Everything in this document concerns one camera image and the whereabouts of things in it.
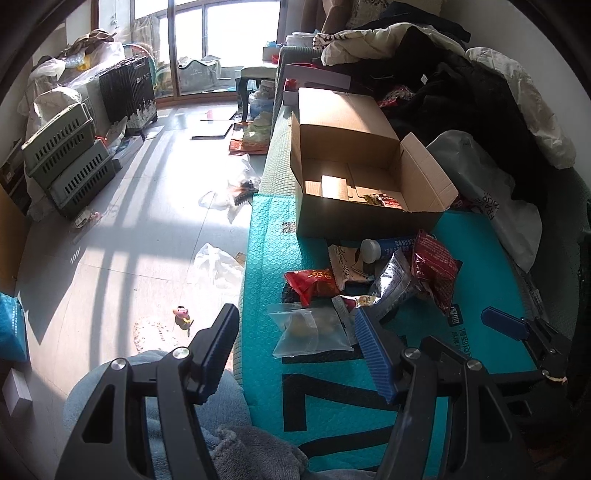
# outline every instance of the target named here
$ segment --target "stool leg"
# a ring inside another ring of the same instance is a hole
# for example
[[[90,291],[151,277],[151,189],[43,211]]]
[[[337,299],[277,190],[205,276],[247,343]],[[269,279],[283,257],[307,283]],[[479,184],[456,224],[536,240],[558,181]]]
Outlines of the stool leg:
[[[248,79],[240,78],[238,82],[238,93],[240,93],[240,99],[242,100],[242,121],[246,122],[248,117]]]

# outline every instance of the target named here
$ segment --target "stool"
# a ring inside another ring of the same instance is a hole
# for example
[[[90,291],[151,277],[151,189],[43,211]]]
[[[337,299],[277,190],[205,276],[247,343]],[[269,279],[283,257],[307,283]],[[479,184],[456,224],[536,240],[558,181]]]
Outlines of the stool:
[[[264,61],[262,65],[255,67],[244,67],[240,70],[240,80],[238,80],[238,93],[242,100],[242,122],[246,122],[248,117],[248,80],[256,81],[256,86],[261,84],[261,80],[273,80],[277,75],[277,65],[270,61]]]

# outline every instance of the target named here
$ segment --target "dark red snack bag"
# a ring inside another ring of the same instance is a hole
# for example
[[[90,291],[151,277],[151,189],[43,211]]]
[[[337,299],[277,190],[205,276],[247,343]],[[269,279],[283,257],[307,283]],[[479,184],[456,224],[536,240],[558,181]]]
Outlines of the dark red snack bag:
[[[325,270],[300,270],[285,274],[287,283],[300,296],[304,307],[310,305],[312,297],[332,298],[340,293],[329,268]]]
[[[421,280],[445,316],[452,305],[453,289],[461,264],[435,237],[419,230],[411,264],[413,277]]]

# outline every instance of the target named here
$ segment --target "translucent plastic pouch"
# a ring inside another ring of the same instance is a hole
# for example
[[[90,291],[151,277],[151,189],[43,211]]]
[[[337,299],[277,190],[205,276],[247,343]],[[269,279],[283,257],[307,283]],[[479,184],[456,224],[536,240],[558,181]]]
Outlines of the translucent plastic pouch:
[[[269,305],[267,313],[283,332],[273,350],[274,358],[353,351],[332,306],[304,308],[301,303],[280,303]]]

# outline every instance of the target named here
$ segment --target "white cap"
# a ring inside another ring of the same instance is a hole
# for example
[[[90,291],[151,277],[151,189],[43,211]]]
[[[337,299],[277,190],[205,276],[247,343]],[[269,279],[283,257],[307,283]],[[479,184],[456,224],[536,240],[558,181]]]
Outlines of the white cap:
[[[382,249],[375,240],[365,239],[361,242],[361,257],[365,263],[374,263],[382,256]]]

